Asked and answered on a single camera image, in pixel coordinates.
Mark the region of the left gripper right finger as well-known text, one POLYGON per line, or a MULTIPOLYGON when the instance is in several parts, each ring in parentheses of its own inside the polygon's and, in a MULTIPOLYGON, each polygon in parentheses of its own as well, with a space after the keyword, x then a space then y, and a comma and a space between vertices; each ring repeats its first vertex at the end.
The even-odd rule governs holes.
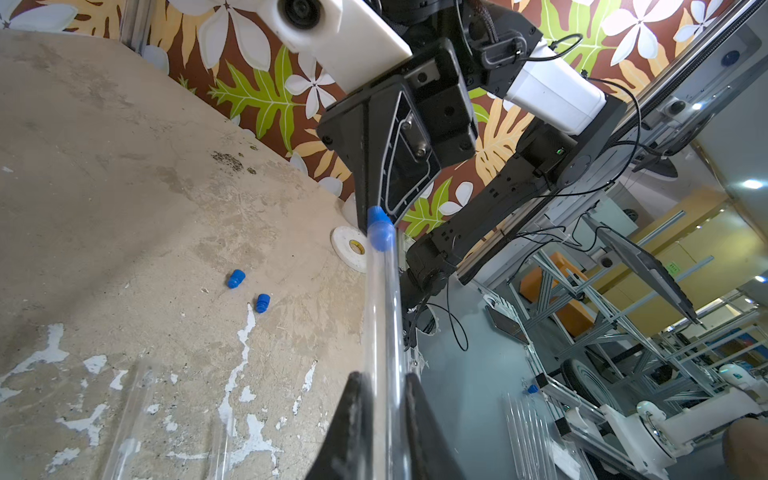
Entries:
POLYGON ((405 376, 405 418, 411 478, 464 479, 415 373, 405 376))

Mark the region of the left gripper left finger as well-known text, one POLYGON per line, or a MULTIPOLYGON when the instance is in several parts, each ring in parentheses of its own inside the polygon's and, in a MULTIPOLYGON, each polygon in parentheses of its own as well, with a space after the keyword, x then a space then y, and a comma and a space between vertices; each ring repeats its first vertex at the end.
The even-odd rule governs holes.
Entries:
POLYGON ((371 473, 372 397, 366 375, 349 374, 325 439, 306 480, 368 479, 371 473))

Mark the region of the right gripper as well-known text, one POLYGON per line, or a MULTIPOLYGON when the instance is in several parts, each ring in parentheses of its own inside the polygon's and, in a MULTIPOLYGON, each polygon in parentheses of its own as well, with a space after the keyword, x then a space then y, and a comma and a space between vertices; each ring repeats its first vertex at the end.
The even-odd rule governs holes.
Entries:
POLYGON ((440 172, 474 157, 478 125, 451 42, 440 39, 330 107, 319 139, 353 174, 357 223, 398 224, 440 172))

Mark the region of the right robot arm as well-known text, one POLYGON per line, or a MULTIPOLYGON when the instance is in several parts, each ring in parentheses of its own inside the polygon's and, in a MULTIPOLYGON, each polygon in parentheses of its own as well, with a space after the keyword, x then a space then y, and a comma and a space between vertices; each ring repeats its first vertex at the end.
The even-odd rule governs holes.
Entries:
POLYGON ((357 216, 401 221, 440 172, 487 145, 474 89, 532 115, 502 169, 459 212, 408 251, 399 278, 411 311, 447 284, 493 227, 536 198, 566 192, 607 149, 626 110, 580 76, 522 13, 489 1, 369 1, 367 13, 411 56, 333 105, 318 134, 351 170, 357 216))

